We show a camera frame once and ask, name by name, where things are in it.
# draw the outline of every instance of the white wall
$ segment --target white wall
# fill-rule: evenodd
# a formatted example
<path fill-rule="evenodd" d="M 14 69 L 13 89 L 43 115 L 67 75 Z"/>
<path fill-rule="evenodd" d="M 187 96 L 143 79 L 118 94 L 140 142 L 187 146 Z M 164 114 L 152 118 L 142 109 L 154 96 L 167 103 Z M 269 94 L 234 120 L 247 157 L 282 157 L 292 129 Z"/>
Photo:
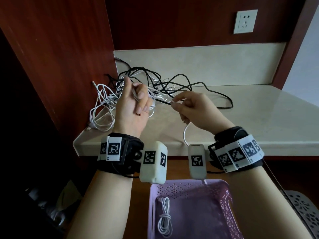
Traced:
<path fill-rule="evenodd" d="M 114 56 L 131 67 L 158 72 L 162 79 L 185 74 L 191 83 L 209 86 L 269 84 L 278 66 L 285 43 L 234 44 L 166 49 L 114 51 Z M 126 65 L 116 62 L 117 71 Z M 143 83 L 146 77 L 137 76 Z M 174 79 L 186 85 L 184 77 Z"/>
<path fill-rule="evenodd" d="M 319 106 L 319 7 L 317 7 L 283 90 Z"/>

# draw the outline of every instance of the gray plastic basket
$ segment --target gray plastic basket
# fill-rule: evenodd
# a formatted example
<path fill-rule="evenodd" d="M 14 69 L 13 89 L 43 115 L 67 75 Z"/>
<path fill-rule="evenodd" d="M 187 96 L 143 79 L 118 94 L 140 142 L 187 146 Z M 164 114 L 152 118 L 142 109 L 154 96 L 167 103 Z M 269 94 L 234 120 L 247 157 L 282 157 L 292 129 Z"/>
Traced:
<path fill-rule="evenodd" d="M 229 207 L 227 182 L 221 179 L 167 180 L 152 185 L 148 210 L 148 239 L 164 238 L 157 230 L 163 213 L 159 197 L 169 197 L 173 234 L 177 238 L 243 239 Z"/>

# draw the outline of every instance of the white outlet cover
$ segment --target white outlet cover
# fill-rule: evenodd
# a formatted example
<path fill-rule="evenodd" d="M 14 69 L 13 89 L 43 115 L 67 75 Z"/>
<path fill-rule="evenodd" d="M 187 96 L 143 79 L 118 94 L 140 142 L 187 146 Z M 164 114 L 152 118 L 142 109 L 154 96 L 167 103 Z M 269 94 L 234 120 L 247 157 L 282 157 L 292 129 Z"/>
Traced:
<path fill-rule="evenodd" d="M 254 30 L 254 25 L 257 17 L 256 10 L 239 11 L 236 15 L 234 34 L 235 33 L 250 33 Z"/>

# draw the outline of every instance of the person's left hand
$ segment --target person's left hand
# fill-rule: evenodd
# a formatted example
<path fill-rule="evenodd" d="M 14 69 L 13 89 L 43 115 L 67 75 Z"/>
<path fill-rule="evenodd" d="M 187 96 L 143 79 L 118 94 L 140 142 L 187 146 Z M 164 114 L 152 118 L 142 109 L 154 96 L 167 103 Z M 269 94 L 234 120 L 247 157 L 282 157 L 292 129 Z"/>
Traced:
<path fill-rule="evenodd" d="M 135 89 L 139 102 L 132 96 L 132 89 Z M 122 96 L 116 104 L 113 132 L 139 138 L 146 126 L 149 107 L 152 104 L 153 100 L 148 97 L 147 86 L 140 83 L 132 84 L 130 78 L 125 76 Z"/>

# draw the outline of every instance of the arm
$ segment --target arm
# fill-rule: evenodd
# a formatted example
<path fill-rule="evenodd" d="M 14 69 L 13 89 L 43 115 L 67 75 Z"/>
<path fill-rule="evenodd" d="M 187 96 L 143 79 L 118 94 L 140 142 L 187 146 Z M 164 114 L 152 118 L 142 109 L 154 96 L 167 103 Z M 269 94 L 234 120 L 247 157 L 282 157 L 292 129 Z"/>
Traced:
<path fill-rule="evenodd" d="M 234 124 L 207 96 L 184 91 L 173 98 L 181 119 L 216 135 Z M 229 173 L 233 210 L 245 239 L 308 239 L 309 232 L 262 167 Z"/>
<path fill-rule="evenodd" d="M 113 132 L 139 138 L 148 120 L 152 99 L 147 87 L 132 84 L 124 78 L 125 86 L 116 105 L 116 120 Z M 132 88 L 139 97 L 137 103 L 132 97 Z M 130 207 L 131 178 L 97 171 L 76 212 L 67 239 L 123 237 Z"/>

